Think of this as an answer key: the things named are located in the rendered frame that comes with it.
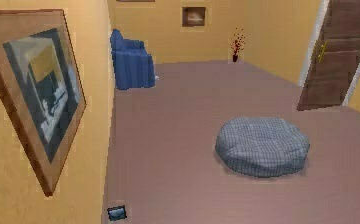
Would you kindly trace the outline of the small dark framed picture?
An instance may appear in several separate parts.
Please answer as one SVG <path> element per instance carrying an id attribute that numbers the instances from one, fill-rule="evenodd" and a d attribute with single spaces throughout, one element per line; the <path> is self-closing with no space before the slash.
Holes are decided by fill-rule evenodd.
<path id="1" fill-rule="evenodd" d="M 182 8 L 182 26 L 195 27 L 205 25 L 205 7 L 183 7 Z"/>

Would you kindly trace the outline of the small black blue box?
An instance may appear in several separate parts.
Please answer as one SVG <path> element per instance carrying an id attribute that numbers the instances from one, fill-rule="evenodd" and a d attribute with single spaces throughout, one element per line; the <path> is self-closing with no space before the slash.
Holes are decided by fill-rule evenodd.
<path id="1" fill-rule="evenodd" d="M 117 221 L 127 218 L 126 209 L 124 205 L 108 208 L 107 214 L 110 221 Z"/>

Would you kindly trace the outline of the large wood framed picture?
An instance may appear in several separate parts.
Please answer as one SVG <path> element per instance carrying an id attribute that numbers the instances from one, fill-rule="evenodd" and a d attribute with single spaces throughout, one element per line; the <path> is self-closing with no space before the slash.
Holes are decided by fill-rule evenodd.
<path id="1" fill-rule="evenodd" d="M 0 10 L 0 98 L 51 196 L 86 107 L 62 9 Z"/>

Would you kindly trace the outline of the grey checked floor cushion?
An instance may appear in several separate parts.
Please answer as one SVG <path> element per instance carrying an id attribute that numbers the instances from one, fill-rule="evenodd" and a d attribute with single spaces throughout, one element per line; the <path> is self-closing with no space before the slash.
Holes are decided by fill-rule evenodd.
<path id="1" fill-rule="evenodd" d="M 224 123 L 215 151 L 231 170 L 253 177 L 279 177 L 305 166 L 308 137 L 278 117 L 238 117 Z"/>

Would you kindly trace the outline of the dark brown room door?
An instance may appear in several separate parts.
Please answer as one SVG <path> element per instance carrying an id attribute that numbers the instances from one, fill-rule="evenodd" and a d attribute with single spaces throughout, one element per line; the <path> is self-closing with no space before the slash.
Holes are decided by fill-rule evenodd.
<path id="1" fill-rule="evenodd" d="M 297 110 L 340 106 L 360 65 L 360 0 L 329 0 L 309 59 Z"/>

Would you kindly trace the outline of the red twig plant in vase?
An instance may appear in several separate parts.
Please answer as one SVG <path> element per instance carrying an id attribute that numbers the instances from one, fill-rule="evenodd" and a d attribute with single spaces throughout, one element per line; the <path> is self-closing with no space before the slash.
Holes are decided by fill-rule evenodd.
<path id="1" fill-rule="evenodd" d="M 232 50 L 232 61 L 236 62 L 239 58 L 239 53 L 244 50 L 245 36 L 243 30 L 236 28 L 232 36 L 230 47 Z"/>

